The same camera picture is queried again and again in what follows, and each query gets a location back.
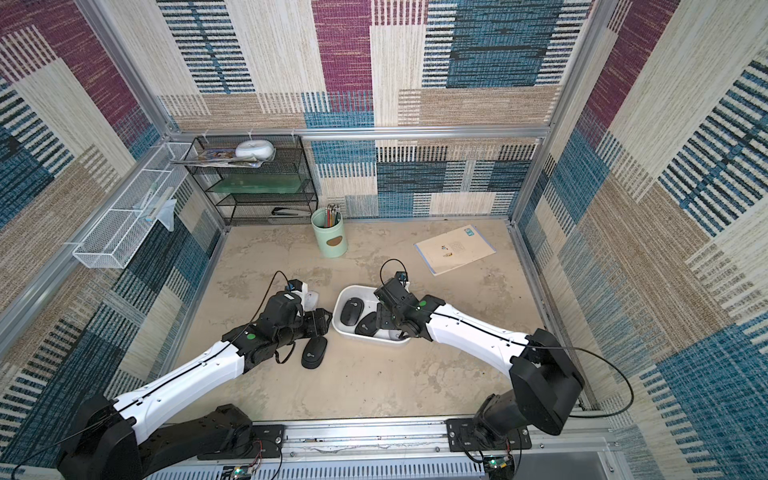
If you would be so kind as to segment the magazine on top shelf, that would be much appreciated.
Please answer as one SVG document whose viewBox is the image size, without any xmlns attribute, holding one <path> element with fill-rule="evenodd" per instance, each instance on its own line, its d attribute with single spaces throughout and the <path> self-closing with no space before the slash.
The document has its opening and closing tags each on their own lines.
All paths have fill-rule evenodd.
<svg viewBox="0 0 768 480">
<path fill-rule="evenodd" d="M 211 149 L 185 159 L 172 160 L 172 165 L 201 168 L 260 168 L 265 160 L 255 156 L 236 156 L 232 149 Z"/>
</svg>

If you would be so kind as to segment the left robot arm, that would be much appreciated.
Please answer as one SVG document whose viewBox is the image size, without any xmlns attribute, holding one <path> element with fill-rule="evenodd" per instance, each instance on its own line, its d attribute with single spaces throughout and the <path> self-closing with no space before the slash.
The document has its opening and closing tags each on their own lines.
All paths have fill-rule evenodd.
<svg viewBox="0 0 768 480">
<path fill-rule="evenodd" d="M 61 444 L 58 472 L 66 479 L 143 479 L 192 457 L 245 458 L 257 445 L 251 419 L 227 404 L 198 419 L 170 419 L 280 348 L 324 336 L 332 315 L 312 291 L 286 290 L 263 312 L 163 377 L 114 399 L 93 397 L 79 408 Z"/>
</svg>

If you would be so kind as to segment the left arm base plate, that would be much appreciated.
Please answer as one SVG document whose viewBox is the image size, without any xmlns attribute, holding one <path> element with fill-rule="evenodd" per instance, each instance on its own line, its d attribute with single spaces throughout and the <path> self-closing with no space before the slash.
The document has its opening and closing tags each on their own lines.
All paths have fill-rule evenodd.
<svg viewBox="0 0 768 480">
<path fill-rule="evenodd" d="M 278 458 L 282 454 L 286 426 L 283 424 L 252 424 L 239 428 L 231 440 L 218 450 L 197 456 L 198 460 L 235 460 Z"/>
</svg>

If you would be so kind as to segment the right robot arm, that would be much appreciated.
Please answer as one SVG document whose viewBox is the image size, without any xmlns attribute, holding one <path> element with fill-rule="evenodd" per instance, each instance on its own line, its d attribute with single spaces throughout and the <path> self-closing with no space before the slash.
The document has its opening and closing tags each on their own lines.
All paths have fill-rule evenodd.
<svg viewBox="0 0 768 480">
<path fill-rule="evenodd" d="M 457 348 L 509 377 L 511 389 L 489 395 L 473 417 L 470 437 L 478 445 L 493 447 L 528 426 L 553 436 L 562 432 L 584 378 L 550 332 L 504 330 L 438 297 L 419 299 L 395 278 L 374 295 L 407 336 Z"/>
</svg>

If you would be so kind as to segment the black computer mouse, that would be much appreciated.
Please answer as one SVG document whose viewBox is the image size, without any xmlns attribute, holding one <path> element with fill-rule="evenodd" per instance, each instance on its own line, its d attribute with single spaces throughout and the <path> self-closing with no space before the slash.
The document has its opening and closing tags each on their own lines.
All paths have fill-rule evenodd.
<svg viewBox="0 0 768 480">
<path fill-rule="evenodd" d="M 356 325 L 354 333 L 358 336 L 373 337 L 378 332 L 378 315 L 375 311 L 365 315 Z"/>
<path fill-rule="evenodd" d="M 364 307 L 364 301 L 358 297 L 352 297 L 347 300 L 341 311 L 341 324 L 347 327 L 356 326 L 362 316 Z"/>
<path fill-rule="evenodd" d="M 317 369 L 323 362 L 327 346 L 328 340 L 324 336 L 309 339 L 302 353 L 302 367 L 308 370 Z"/>
</svg>

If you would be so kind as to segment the green pen holder cup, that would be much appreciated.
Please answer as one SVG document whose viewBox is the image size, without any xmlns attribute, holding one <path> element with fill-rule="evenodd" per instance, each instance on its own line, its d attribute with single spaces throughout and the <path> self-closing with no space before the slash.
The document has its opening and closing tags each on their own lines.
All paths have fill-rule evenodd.
<svg viewBox="0 0 768 480">
<path fill-rule="evenodd" d="M 338 258 L 347 252 L 344 219 L 338 205 L 319 208 L 312 213 L 310 222 L 323 257 Z"/>
</svg>

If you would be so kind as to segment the black stapler on bottom shelf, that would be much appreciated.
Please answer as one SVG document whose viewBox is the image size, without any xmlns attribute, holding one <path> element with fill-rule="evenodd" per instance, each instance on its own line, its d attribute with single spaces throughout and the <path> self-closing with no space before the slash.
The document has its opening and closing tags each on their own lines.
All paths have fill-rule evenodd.
<svg viewBox="0 0 768 480">
<path fill-rule="evenodd" d="M 275 207 L 271 210 L 271 217 L 288 218 L 288 217 L 310 217 L 312 212 L 306 209 L 289 208 L 289 207 Z"/>
</svg>

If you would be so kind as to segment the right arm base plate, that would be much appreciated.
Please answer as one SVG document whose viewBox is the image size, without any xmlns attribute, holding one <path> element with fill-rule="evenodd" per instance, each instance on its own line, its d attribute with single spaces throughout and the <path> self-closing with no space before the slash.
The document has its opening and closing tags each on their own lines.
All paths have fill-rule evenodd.
<svg viewBox="0 0 768 480">
<path fill-rule="evenodd" d="M 495 435 L 484 427 L 476 427 L 469 417 L 448 418 L 444 421 L 451 452 L 463 451 L 518 451 L 532 448 L 532 441 L 526 428 Z"/>
</svg>

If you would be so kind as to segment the green pad on shelf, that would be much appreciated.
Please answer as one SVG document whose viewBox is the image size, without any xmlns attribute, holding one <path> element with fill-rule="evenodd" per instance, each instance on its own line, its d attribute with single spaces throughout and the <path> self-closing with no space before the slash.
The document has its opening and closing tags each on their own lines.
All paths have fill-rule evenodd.
<svg viewBox="0 0 768 480">
<path fill-rule="evenodd" d="M 235 174 L 219 180 L 207 192 L 220 194 L 293 194 L 303 180 L 295 175 Z"/>
</svg>

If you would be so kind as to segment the beige notebook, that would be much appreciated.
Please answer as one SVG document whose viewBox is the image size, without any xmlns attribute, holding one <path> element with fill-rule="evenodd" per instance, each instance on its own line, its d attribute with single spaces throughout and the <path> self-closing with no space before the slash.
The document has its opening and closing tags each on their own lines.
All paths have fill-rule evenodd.
<svg viewBox="0 0 768 480">
<path fill-rule="evenodd" d="M 456 270 L 496 253 L 473 225 L 465 225 L 420 241 L 415 248 L 433 276 Z"/>
</svg>

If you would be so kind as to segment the white round device on shelf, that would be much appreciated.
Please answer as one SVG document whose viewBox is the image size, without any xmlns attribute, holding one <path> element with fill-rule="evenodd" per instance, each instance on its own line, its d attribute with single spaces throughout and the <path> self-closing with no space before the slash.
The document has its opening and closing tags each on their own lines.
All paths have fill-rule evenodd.
<svg viewBox="0 0 768 480">
<path fill-rule="evenodd" d="M 253 139 L 240 143 L 235 156 L 250 161 L 271 161 L 276 153 L 275 146 L 268 140 Z"/>
</svg>

